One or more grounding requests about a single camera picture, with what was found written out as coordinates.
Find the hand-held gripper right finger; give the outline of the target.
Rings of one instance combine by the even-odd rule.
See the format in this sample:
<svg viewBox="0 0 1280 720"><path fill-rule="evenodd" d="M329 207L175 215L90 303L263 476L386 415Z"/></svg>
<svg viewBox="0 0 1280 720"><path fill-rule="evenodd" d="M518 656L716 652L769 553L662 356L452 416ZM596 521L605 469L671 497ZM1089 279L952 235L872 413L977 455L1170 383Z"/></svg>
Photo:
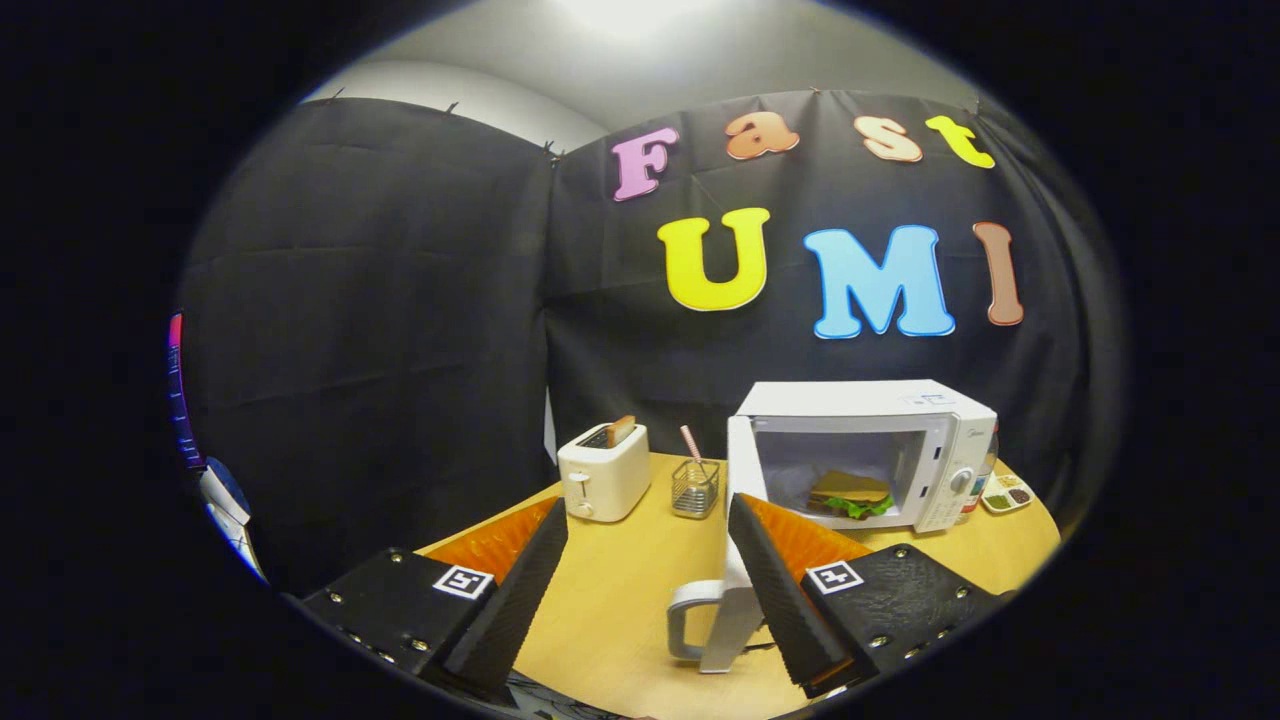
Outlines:
<svg viewBox="0 0 1280 720"><path fill-rule="evenodd" d="M913 544L869 550L745 492L727 527L808 698L915 666L1006 603Z"/></svg>

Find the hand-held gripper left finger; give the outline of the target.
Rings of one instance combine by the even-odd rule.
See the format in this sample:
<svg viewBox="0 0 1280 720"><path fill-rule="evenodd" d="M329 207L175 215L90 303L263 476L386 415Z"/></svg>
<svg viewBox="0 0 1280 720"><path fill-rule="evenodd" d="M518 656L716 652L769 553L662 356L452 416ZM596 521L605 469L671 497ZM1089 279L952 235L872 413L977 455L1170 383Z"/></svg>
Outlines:
<svg viewBox="0 0 1280 720"><path fill-rule="evenodd" d="M544 498L426 553L383 550L300 610L394 673L511 705L509 674L567 541L564 500Z"/></svg>

